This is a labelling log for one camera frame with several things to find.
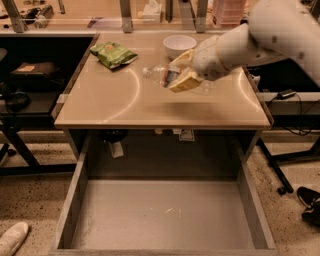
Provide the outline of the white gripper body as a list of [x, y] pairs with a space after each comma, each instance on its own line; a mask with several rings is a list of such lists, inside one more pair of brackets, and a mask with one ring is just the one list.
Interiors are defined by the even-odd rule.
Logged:
[[218, 53], [218, 39], [214, 35], [202, 41], [193, 52], [192, 68], [202, 78], [215, 81], [230, 73], [224, 67], [223, 62]]

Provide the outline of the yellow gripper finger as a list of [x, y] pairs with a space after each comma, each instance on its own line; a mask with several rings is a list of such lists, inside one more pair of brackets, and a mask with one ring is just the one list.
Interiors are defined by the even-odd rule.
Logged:
[[192, 66], [194, 50], [190, 49], [179, 55], [177, 58], [170, 62], [171, 66], [176, 66], [181, 69], [185, 69]]
[[197, 72], [191, 68], [186, 68], [177, 79], [169, 84], [168, 88], [175, 93], [180, 93], [200, 86], [202, 81], [203, 78]]

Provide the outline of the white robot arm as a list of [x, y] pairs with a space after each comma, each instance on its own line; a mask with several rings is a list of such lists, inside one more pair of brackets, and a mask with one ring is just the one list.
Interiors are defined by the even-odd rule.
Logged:
[[167, 87], [183, 92], [236, 68], [282, 59], [294, 61], [319, 85], [320, 24], [299, 0], [259, 0], [246, 23], [205, 39], [172, 61], [181, 71]]

